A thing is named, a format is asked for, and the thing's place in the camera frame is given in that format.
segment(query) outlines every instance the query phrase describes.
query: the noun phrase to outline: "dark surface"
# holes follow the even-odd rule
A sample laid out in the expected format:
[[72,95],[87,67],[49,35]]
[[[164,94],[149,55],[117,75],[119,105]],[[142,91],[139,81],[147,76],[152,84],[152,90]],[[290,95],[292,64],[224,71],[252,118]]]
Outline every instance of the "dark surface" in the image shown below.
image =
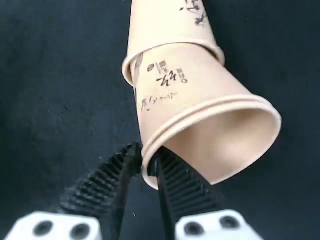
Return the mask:
[[[226,67],[283,116],[272,149],[218,187],[266,239],[318,239],[320,3],[205,4]],[[48,209],[103,158],[139,140],[121,74],[130,5],[0,0],[0,239],[17,218]],[[164,239],[158,193],[136,178],[121,239],[150,238]]]

